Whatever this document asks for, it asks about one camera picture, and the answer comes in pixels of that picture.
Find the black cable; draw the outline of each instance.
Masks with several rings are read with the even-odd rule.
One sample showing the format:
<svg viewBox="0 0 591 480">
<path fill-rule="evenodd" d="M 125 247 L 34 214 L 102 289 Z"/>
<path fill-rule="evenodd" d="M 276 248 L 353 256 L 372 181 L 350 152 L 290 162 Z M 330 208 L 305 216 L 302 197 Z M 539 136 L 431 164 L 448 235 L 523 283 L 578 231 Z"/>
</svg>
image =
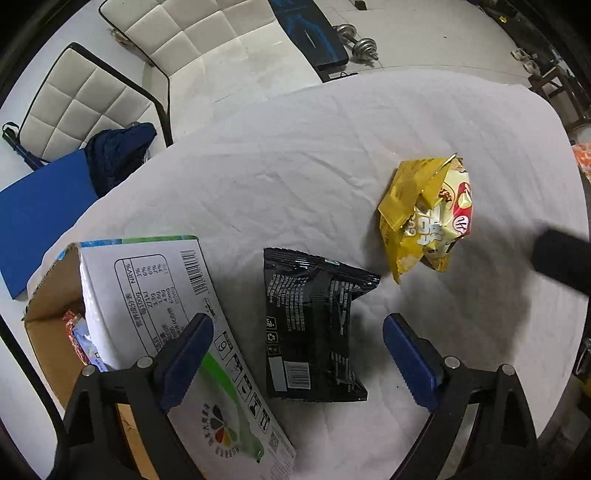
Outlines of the black cable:
<svg viewBox="0 0 591 480">
<path fill-rule="evenodd" d="M 43 160 L 42 158 L 36 157 L 31 152 L 29 152 L 26 148 L 21 145 L 19 140 L 20 130 L 16 123 L 14 122 L 6 122 L 2 126 L 2 138 L 10 145 L 10 147 L 25 161 L 25 163 L 29 166 L 32 171 L 39 170 L 39 168 L 43 167 L 45 164 L 48 163 L 47 160 Z"/>
<path fill-rule="evenodd" d="M 56 446 L 56 458 L 53 463 L 53 469 L 51 473 L 47 477 L 47 480 L 58 480 L 65 477 L 65 469 L 67 468 L 68 463 L 68 455 L 69 455 L 69 440 L 68 434 L 66 432 L 66 428 L 64 427 L 64 423 L 61 419 L 61 415 L 57 410 L 56 405 L 53 403 L 49 392 L 43 385 L 41 378 L 37 375 L 37 372 L 31 365 L 31 362 L 25 355 L 25 352 L 22 351 L 21 346 L 18 344 L 17 340 L 14 338 L 14 335 L 10 331 L 10 328 L 0 315 L 0 338 L 7 346 L 8 350 L 18 363 L 18 366 L 21 367 L 22 372 L 27 377 L 27 380 L 33 386 L 33 389 L 39 396 L 39 400 L 45 407 L 49 418 L 51 419 L 51 423 L 56 431 L 56 438 L 57 438 L 57 446 Z"/>
</svg>

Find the black snack bag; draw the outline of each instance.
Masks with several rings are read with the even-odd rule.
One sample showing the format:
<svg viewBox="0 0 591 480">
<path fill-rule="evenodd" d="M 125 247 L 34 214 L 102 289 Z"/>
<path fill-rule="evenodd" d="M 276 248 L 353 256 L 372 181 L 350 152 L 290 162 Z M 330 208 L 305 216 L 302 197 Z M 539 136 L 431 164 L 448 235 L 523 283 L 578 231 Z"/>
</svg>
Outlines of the black snack bag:
<svg viewBox="0 0 591 480">
<path fill-rule="evenodd" d="M 349 362 L 351 301 L 379 276 L 302 252 L 265 248 L 267 393 L 308 401 L 367 400 Z"/>
</svg>

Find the cardboard box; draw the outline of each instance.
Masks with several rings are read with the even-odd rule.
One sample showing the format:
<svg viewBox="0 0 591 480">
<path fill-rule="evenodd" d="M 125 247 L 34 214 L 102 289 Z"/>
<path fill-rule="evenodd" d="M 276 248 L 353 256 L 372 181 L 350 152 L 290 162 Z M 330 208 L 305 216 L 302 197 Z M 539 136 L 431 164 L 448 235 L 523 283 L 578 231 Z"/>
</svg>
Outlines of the cardboard box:
<svg viewBox="0 0 591 480">
<path fill-rule="evenodd" d="M 214 341 L 181 403 L 168 417 L 210 480 L 284 480 L 295 449 L 254 383 L 219 305 L 195 237 L 109 240 L 70 245 L 33 294 L 25 328 L 65 407 L 82 363 L 62 316 L 86 305 L 90 335 L 106 365 L 130 367 L 155 356 L 198 312 L 213 320 Z M 121 406 L 142 475 L 157 478 L 128 406 Z"/>
</svg>

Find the yellow snack bag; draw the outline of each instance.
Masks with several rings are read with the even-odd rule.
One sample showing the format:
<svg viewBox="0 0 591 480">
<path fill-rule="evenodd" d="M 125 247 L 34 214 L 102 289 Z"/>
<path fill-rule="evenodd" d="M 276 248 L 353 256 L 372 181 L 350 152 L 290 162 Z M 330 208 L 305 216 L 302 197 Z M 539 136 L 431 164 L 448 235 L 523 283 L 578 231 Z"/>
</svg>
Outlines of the yellow snack bag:
<svg viewBox="0 0 591 480">
<path fill-rule="evenodd" d="M 472 220 L 470 181 L 462 159 L 454 154 L 401 162 L 378 210 L 397 283 L 423 257 L 435 270 L 445 271 L 450 248 L 470 233 Z"/>
</svg>

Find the screw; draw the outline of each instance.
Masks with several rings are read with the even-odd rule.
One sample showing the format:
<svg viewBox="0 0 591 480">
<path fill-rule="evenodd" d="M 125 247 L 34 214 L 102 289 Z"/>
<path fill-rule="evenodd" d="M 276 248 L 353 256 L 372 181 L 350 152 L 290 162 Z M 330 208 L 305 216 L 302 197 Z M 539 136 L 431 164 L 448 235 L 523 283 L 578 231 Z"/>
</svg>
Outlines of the screw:
<svg viewBox="0 0 591 480">
<path fill-rule="evenodd" d="M 501 367 L 501 370 L 503 370 L 503 373 L 504 373 L 505 375 L 508 375 L 509 377 L 510 377 L 511 375 L 515 375 L 515 368 L 513 368 L 513 365 L 504 364 L 504 365 Z"/>
<path fill-rule="evenodd" d="M 151 356 L 143 356 L 138 360 L 136 365 L 140 368 L 148 368 L 152 363 L 154 363 L 154 361 Z"/>
<path fill-rule="evenodd" d="M 82 375 L 84 375 L 85 377 L 91 376 L 94 372 L 96 372 L 96 367 L 94 365 L 86 365 L 82 369 Z"/>
<path fill-rule="evenodd" d="M 447 356 L 445 357 L 445 364 L 449 368 L 457 368 L 461 365 L 460 361 L 454 356 Z"/>
</svg>

